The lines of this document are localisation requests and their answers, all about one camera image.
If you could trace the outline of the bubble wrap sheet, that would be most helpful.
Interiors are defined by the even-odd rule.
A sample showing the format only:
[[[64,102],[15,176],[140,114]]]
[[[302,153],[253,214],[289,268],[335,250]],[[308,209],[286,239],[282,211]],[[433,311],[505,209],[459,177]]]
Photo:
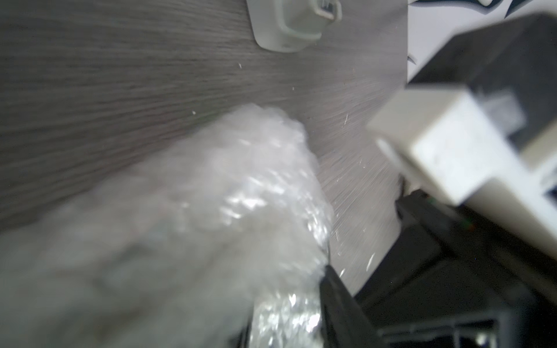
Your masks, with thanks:
[[[1,233],[3,347],[322,347],[334,214],[302,123],[248,104]]]

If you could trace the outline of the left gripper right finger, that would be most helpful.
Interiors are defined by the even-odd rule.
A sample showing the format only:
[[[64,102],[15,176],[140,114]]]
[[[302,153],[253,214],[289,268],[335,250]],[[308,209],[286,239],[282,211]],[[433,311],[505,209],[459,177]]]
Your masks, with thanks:
[[[336,348],[384,347],[358,303],[332,266],[325,268],[320,283],[323,346]]]

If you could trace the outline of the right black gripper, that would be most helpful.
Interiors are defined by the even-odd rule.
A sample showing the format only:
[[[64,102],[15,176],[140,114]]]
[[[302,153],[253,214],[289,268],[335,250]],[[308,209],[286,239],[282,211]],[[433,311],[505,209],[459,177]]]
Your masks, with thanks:
[[[423,191],[356,301],[390,347],[555,347],[556,261]]]

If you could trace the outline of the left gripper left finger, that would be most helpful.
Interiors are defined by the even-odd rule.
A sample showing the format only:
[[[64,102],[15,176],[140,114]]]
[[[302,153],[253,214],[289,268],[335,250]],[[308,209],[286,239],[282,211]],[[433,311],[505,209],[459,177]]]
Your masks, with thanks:
[[[241,333],[233,338],[230,343],[231,348],[250,348],[251,325],[248,324]]]

